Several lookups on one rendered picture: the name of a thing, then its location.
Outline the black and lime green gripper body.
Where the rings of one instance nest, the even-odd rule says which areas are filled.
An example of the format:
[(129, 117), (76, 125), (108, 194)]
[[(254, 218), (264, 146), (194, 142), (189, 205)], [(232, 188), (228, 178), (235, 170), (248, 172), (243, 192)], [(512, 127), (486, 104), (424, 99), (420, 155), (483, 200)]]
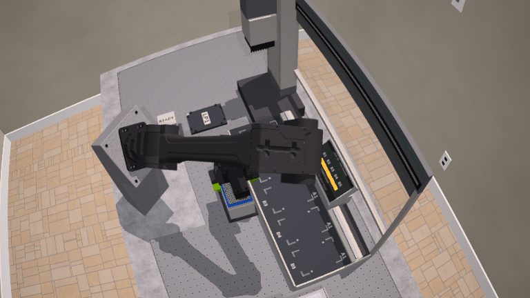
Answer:
[[(222, 184), (225, 183), (221, 170), (218, 169), (218, 166), (213, 166), (213, 167), (214, 167), (213, 170), (208, 171), (211, 183), (212, 184), (219, 183), (219, 185), (221, 186)], [(259, 177), (258, 172), (249, 172), (249, 169), (247, 167), (246, 167), (246, 174), (247, 174), (247, 177), (245, 177), (245, 179), (247, 181), (251, 179), (256, 179)]]

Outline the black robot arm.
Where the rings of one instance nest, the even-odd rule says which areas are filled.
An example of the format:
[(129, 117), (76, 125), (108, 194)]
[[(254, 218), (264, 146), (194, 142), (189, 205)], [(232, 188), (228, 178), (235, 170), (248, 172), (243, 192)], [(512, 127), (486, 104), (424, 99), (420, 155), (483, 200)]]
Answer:
[(250, 130), (237, 135), (183, 137), (179, 126), (145, 122), (118, 132), (128, 171), (177, 170), (183, 161), (213, 162), (239, 200), (251, 195), (246, 167), (249, 172), (281, 174), (281, 183), (293, 184), (315, 184), (322, 169), (323, 130), (317, 119), (252, 123)]

